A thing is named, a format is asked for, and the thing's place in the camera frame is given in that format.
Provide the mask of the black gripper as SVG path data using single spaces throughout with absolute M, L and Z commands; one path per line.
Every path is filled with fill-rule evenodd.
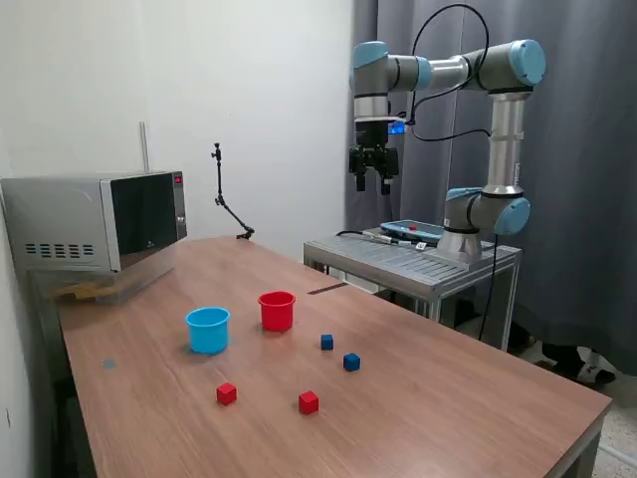
M 389 194 L 393 178 L 398 175 L 398 151 L 386 148 L 388 122 L 386 120 L 359 121 L 355 124 L 356 147 L 349 149 L 348 168 L 355 177 L 357 191 L 366 190 L 367 166 L 379 167 L 381 193 Z

